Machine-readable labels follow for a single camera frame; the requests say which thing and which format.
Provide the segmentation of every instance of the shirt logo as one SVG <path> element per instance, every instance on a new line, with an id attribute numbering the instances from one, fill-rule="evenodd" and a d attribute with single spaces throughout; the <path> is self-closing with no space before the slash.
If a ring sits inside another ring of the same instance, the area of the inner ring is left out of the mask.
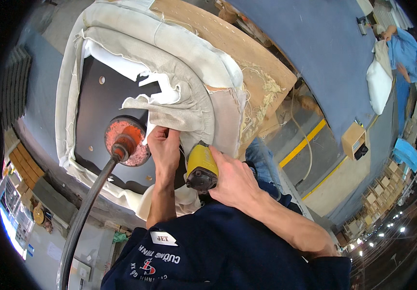
<path id="1" fill-rule="evenodd" d="M 150 262 L 152 262 L 152 258 L 146 259 L 144 265 L 139 267 L 140 269 L 145 270 L 144 275 L 152 275 L 155 273 L 155 268 L 150 265 Z"/>
<path id="2" fill-rule="evenodd" d="M 152 237 L 152 242 L 154 244 L 175 246 L 175 247 L 178 246 L 176 244 L 176 239 L 173 238 L 173 236 L 167 232 L 150 232 L 150 236 Z"/>

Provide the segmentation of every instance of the navy blue shirt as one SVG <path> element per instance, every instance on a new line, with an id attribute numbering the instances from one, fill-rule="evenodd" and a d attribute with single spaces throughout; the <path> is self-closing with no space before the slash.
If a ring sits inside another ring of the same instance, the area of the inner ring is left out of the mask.
<path id="1" fill-rule="evenodd" d="M 101 289 L 348 289 L 350 270 L 345 257 L 307 263 L 262 223 L 212 202 L 136 228 Z"/>

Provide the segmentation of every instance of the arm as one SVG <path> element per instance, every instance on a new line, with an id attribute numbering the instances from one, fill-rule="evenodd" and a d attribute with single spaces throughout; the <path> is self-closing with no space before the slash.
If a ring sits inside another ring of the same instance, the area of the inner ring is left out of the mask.
<path id="1" fill-rule="evenodd" d="M 295 249 L 311 258 L 338 256 L 331 237 L 313 221 L 282 206 L 258 187 L 250 168 L 210 146 L 218 166 L 218 183 L 210 195 L 262 222 Z"/>
<path id="2" fill-rule="evenodd" d="M 155 187 L 146 222 L 147 229 L 158 222 L 176 218 L 175 173 L 180 159 L 179 135 L 180 131 L 157 126 L 147 137 L 155 163 Z"/>
<path id="3" fill-rule="evenodd" d="M 386 41 L 390 41 L 392 39 L 392 34 L 397 35 L 397 26 L 389 25 L 387 30 L 381 33 L 381 37 L 382 39 L 385 39 Z"/>
<path id="4" fill-rule="evenodd" d="M 409 73 L 402 63 L 397 63 L 397 70 L 403 75 L 403 78 L 405 78 L 407 83 L 411 84 Z"/>

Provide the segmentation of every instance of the wall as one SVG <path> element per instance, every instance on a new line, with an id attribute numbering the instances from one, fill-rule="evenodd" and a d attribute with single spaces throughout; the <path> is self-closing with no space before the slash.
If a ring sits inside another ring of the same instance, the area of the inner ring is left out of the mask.
<path id="1" fill-rule="evenodd" d="M 88 219 L 79 237 L 75 250 L 75 258 L 91 267 L 89 281 L 84 283 L 84 290 L 100 289 L 102 276 L 109 260 L 114 230 L 91 224 Z M 59 262 L 48 255 L 49 244 L 52 242 L 60 251 L 63 250 L 65 239 L 57 229 L 49 234 L 44 228 L 34 225 L 29 244 L 33 246 L 33 257 L 26 255 L 25 265 L 41 289 L 55 290 L 57 287 L 57 271 Z M 79 289 L 80 278 L 72 275 L 69 282 L 70 290 Z"/>
<path id="2" fill-rule="evenodd" d="M 60 250 L 65 245 L 65 239 L 57 229 L 53 229 L 52 234 L 49 234 L 43 227 L 34 225 L 29 240 L 29 244 L 34 248 L 33 256 L 26 255 L 25 266 L 43 290 L 54 290 L 57 286 L 59 262 L 47 254 L 50 242 Z"/>

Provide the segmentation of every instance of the plywood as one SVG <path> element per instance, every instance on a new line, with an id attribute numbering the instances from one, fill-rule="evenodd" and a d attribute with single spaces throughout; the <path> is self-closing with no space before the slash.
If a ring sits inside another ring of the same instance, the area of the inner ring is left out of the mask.
<path id="1" fill-rule="evenodd" d="M 368 202 L 370 204 L 372 204 L 376 200 L 376 197 L 374 196 L 374 194 L 368 194 L 368 196 L 366 197 L 366 199 L 368 200 Z"/>
<path id="2" fill-rule="evenodd" d="M 374 187 L 374 191 L 378 194 L 381 195 L 383 192 L 383 188 L 380 184 L 378 184 L 376 187 Z"/>
<path id="3" fill-rule="evenodd" d="M 197 30 L 200 38 L 226 52 L 243 69 L 245 89 L 250 92 L 249 102 L 252 109 L 266 108 L 264 119 L 259 118 L 257 124 L 252 126 L 249 138 L 244 138 L 241 142 L 239 154 L 243 154 L 263 123 L 275 114 L 276 109 L 297 81 L 297 77 L 260 43 L 201 8 L 181 0 L 155 0 L 150 9 L 159 16 L 163 13 L 169 22 L 176 20 L 177 24 L 188 30 L 193 32 Z M 268 98 L 265 96 L 271 91 L 265 84 L 271 81 L 280 87 L 280 91 Z M 249 109 L 246 114 L 251 114 L 250 117 L 256 119 L 255 113 L 249 112 L 250 107 L 247 107 Z"/>
<path id="4" fill-rule="evenodd" d="M 390 165 L 389 165 L 389 169 L 390 169 L 392 172 L 396 172 L 396 171 L 397 171 L 397 168 L 398 168 L 397 163 L 395 163 L 394 161 L 392 161 L 392 162 L 390 163 Z"/>
<path id="5" fill-rule="evenodd" d="M 381 180 L 381 184 L 386 188 L 389 185 L 389 178 L 387 178 L 387 176 L 385 176 L 382 180 Z"/>

